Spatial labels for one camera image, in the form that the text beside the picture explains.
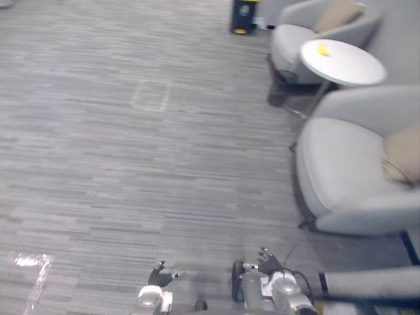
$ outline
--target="gray carpet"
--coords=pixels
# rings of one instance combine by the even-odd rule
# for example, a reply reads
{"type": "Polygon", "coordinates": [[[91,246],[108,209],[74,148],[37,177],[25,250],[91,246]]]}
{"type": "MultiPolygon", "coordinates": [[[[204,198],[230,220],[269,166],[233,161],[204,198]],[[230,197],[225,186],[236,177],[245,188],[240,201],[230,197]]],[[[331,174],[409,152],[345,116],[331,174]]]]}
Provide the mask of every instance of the gray carpet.
{"type": "Polygon", "coordinates": [[[160,259],[187,271],[178,303],[231,306],[230,265],[260,245],[298,243],[288,267],[315,288],[319,270],[410,263],[398,237],[296,228],[270,33],[231,35],[229,14],[229,0],[0,11],[0,251],[55,256],[37,314],[126,314],[160,259]]]}

